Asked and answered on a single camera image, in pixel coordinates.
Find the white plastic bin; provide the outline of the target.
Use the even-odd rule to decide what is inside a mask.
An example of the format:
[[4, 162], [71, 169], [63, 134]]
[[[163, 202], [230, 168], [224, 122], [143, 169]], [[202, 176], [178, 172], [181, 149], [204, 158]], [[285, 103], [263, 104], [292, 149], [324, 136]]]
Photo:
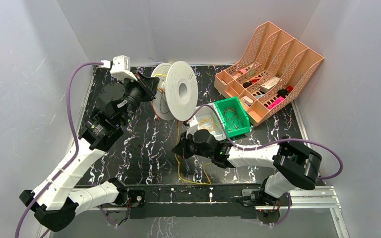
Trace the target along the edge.
[[224, 125], [219, 112], [214, 102], [209, 103], [214, 110], [210, 107], [202, 107], [191, 119], [197, 119], [199, 121], [198, 130], [206, 129], [211, 133], [216, 140], [222, 141], [226, 139], [225, 132], [222, 129]]

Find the white perforated cable spool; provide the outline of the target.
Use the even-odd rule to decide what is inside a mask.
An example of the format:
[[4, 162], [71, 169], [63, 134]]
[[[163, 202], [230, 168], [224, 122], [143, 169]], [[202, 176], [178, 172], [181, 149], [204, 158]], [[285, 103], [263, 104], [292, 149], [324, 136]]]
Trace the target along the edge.
[[152, 77], [160, 79], [152, 108], [162, 120], [186, 121], [192, 117], [198, 101], [198, 85], [192, 67], [185, 61], [161, 63]]

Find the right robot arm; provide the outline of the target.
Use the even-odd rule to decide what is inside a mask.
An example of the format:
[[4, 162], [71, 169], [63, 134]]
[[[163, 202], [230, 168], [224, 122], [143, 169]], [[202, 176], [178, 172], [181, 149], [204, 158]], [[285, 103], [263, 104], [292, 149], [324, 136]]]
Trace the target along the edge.
[[276, 168], [277, 173], [262, 183], [259, 192], [265, 205], [273, 205], [281, 195], [295, 188], [315, 189], [322, 160], [322, 156], [301, 139], [283, 138], [259, 147], [243, 146], [219, 141], [206, 129], [193, 134], [182, 133], [172, 152], [183, 159], [194, 155], [209, 158], [224, 169], [247, 166]]

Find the green plastic bin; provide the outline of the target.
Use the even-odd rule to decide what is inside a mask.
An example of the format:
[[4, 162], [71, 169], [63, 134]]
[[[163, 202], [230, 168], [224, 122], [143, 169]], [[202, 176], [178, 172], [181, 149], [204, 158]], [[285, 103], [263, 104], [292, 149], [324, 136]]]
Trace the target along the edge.
[[250, 132], [250, 120], [238, 97], [214, 102], [224, 123], [227, 135], [232, 138]]

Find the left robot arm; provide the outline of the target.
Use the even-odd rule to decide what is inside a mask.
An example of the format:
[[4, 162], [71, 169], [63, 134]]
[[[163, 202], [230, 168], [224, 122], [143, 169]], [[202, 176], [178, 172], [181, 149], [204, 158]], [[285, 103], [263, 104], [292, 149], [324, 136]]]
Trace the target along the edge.
[[129, 125], [140, 104], [155, 99], [159, 81], [159, 77], [135, 71], [102, 88], [91, 117], [75, 136], [73, 150], [42, 184], [20, 195], [41, 225], [58, 232], [90, 208], [109, 203], [130, 204], [129, 189], [117, 178], [79, 191], [74, 191], [74, 187], [123, 135], [123, 128]]

